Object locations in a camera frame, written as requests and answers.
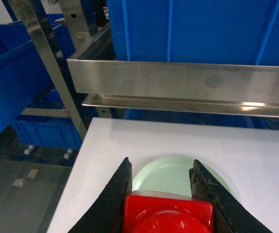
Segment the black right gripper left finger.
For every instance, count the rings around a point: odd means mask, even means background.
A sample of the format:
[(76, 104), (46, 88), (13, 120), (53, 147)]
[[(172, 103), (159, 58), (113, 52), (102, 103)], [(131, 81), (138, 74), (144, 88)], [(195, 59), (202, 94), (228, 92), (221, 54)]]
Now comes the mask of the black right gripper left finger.
[(70, 233), (120, 233), (125, 198), (132, 192), (132, 164), (124, 158), (103, 191)]

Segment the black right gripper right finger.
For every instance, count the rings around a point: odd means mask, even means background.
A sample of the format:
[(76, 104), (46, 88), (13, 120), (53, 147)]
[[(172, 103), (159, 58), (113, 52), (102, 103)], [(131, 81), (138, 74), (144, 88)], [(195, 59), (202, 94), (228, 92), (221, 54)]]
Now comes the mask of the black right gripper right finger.
[(189, 170), (192, 197), (213, 206), (215, 233), (270, 233), (199, 161)]

